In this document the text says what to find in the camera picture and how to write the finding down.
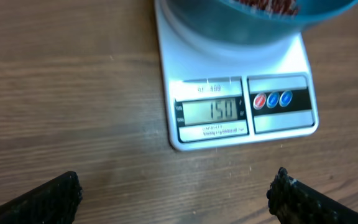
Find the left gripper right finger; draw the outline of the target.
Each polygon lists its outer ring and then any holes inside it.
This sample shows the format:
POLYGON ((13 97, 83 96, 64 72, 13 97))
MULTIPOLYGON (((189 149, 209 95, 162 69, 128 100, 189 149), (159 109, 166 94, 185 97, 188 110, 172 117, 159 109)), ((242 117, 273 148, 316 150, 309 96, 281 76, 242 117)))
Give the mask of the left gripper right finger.
POLYGON ((358 213, 279 168, 267 191, 268 209, 281 224, 356 224, 358 213))

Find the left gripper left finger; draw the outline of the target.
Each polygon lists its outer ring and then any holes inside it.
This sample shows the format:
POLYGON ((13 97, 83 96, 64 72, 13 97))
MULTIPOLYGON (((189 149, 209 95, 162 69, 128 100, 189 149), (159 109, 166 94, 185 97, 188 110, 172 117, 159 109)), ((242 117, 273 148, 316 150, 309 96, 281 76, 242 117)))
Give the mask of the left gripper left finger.
POLYGON ((0 224, 72 224, 83 196, 68 171, 0 206, 0 224))

